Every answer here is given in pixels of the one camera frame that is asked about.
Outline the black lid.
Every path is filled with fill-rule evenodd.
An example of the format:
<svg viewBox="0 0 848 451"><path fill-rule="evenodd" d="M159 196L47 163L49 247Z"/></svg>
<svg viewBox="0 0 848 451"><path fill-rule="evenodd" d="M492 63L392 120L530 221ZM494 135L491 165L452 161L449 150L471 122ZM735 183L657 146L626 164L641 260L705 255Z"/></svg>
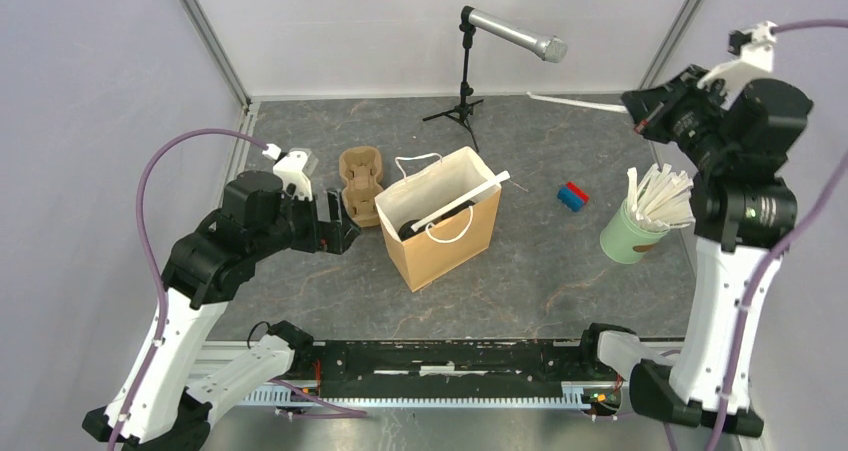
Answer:
<svg viewBox="0 0 848 451"><path fill-rule="evenodd" d="M404 223L397 231L398 237L401 242L411 239L425 230L425 227L419 227L418 229L414 228L414 225L417 223L416 220L410 220Z"/></svg>
<svg viewBox="0 0 848 451"><path fill-rule="evenodd" d="M471 208L473 205L474 205L473 200L466 200L465 202L459 204L458 206L456 206L455 208L453 208L449 212L447 212L445 214L445 217L450 218L450 217L456 216L457 214L461 213L465 209Z"/></svg>

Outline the white straw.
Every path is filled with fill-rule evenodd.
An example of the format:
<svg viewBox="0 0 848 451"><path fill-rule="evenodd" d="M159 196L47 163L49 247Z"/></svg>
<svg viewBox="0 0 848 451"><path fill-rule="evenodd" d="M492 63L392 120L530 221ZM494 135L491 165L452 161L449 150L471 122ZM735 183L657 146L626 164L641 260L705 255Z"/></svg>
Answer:
<svg viewBox="0 0 848 451"><path fill-rule="evenodd" d="M411 229L414 232L417 232L417 231L421 230L422 228L425 228L428 224L432 223L436 218L443 216L448 211L451 211L454 208L461 205L462 203L471 200L472 198L483 193L484 191L488 190L489 188L494 187L496 184L500 184L501 182L508 180L510 177L511 177L510 173L506 170L498 173L493 178L490 178L487 181L479 184L478 186L472 188L471 190L465 192L464 194L460 195L459 197L448 202L447 204L445 204L441 208L437 209L436 211L434 211L434 212L430 213L429 215L425 216L424 218L416 221L411 226Z"/></svg>
<svg viewBox="0 0 848 451"><path fill-rule="evenodd" d="M625 106L620 104L605 104L605 103L597 103L597 102L589 102L582 100L574 100L567 98L557 98L552 96L538 95L532 92L526 92L525 95L535 101L553 103L553 104L561 104L573 107L580 107L585 109L606 111L618 114L627 114L628 110Z"/></svg>

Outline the brown paper bag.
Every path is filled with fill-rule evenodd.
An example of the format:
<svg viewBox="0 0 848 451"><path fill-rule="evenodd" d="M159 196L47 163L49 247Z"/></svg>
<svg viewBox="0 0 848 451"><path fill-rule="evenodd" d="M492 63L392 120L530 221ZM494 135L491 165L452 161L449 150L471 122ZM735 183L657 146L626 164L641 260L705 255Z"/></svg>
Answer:
<svg viewBox="0 0 848 451"><path fill-rule="evenodd" d="M471 200L456 216L436 218L419 235L401 242L397 231L420 220L498 173L471 147L450 154L396 157L401 177L375 198L388 255L412 292L429 285L489 248L502 183Z"/></svg>

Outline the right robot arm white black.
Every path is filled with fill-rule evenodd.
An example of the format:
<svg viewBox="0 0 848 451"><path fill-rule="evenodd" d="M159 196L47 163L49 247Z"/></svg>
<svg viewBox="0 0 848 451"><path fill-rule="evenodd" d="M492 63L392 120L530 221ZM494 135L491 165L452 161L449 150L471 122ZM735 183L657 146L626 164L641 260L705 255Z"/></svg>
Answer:
<svg viewBox="0 0 848 451"><path fill-rule="evenodd" d="M620 373L638 415L758 437L764 423L750 404L748 366L759 313L782 263L777 245L798 216L779 170L813 103L768 77L748 81L727 103L723 82L699 86L705 74L693 65L661 86L621 97L637 134L676 144L696 168L689 203L698 268L681 353L674 362L653 358L634 335L608 330L579 349L577 363L591 379Z"/></svg>

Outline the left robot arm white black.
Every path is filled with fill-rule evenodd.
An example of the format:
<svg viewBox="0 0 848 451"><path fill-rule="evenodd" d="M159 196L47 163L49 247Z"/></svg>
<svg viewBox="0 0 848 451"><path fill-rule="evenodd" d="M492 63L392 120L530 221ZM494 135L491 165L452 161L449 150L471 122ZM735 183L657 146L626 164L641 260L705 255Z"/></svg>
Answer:
<svg viewBox="0 0 848 451"><path fill-rule="evenodd" d="M222 203L172 247L158 282L167 310L154 315L150 345L114 400L86 414L96 441L125 450L198 450L212 428L263 383L306 376L312 338L288 321L216 372L195 381L192 366L215 323L260 261L285 250L341 255L360 235L338 189L327 192L329 218L314 200L266 171L246 171Z"/></svg>

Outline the cardboard cup carrier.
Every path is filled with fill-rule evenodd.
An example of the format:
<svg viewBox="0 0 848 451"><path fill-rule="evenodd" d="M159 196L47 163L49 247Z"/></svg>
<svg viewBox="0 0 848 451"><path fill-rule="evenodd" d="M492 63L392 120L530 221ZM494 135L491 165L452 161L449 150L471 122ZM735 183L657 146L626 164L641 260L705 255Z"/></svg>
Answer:
<svg viewBox="0 0 848 451"><path fill-rule="evenodd" d="M383 161L372 146L349 148L339 156L339 176L344 188L342 198L350 218L360 227L378 226L380 218L375 198L383 191Z"/></svg>

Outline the white wrapped straws bundle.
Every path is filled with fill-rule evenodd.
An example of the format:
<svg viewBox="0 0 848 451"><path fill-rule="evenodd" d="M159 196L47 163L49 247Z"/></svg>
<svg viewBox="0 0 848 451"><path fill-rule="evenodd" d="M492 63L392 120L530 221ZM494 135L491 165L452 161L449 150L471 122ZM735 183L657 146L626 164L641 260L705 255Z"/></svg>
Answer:
<svg viewBox="0 0 848 451"><path fill-rule="evenodd" d="M695 223L690 204L694 183L686 171L654 163L642 175L635 167L626 175L624 216L637 228L659 233Z"/></svg>

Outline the blue red block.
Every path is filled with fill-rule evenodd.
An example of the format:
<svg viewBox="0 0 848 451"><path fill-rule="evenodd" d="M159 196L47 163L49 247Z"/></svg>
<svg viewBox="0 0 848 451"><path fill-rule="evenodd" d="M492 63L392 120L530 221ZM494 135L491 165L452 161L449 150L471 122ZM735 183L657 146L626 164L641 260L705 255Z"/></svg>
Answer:
<svg viewBox="0 0 848 451"><path fill-rule="evenodd" d="M589 202L589 196L571 181L559 188L557 199L573 212L580 212Z"/></svg>

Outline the silver microphone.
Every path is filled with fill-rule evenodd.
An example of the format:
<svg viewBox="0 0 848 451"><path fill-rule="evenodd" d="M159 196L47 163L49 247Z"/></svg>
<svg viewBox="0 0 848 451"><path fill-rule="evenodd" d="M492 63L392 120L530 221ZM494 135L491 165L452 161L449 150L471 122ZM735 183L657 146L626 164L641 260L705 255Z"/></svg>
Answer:
<svg viewBox="0 0 848 451"><path fill-rule="evenodd" d="M460 16L464 23L531 51L544 62L560 63L567 54L567 45L557 36L522 29L503 18L471 6L465 6Z"/></svg>

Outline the green cup holder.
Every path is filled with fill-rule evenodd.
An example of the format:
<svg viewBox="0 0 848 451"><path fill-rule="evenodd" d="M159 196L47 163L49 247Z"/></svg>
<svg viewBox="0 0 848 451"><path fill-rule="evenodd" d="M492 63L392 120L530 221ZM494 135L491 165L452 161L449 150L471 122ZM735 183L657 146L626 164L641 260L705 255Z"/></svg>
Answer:
<svg viewBox="0 0 848 451"><path fill-rule="evenodd" d="M619 264L635 264L668 233L668 229L651 231L640 227L627 213L626 203L622 202L601 231L599 243L602 251L612 261Z"/></svg>

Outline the black microphone tripod stand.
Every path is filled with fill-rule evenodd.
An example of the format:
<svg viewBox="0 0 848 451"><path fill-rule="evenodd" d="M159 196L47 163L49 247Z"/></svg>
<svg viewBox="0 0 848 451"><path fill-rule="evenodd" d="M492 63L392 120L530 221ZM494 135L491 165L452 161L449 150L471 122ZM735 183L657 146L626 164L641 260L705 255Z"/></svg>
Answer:
<svg viewBox="0 0 848 451"><path fill-rule="evenodd" d="M428 122L431 120L435 120L437 118L445 117L450 119L451 121L459 124L463 127L469 134L473 148L476 152L480 151L480 147L478 141L476 139L476 135L471 125L470 117L474 114L474 108L483 103L483 99L478 99L476 101L470 101L470 97L474 94L474 89L468 82L468 72L469 72L469 58L470 58L470 50L473 46L474 42L474 34L476 32L476 27L467 21L462 21L459 25L459 30L463 33L462 39L462 48L463 48L463 66L462 66L462 77L459 88L459 102L451 109L424 117L422 119L423 122Z"/></svg>

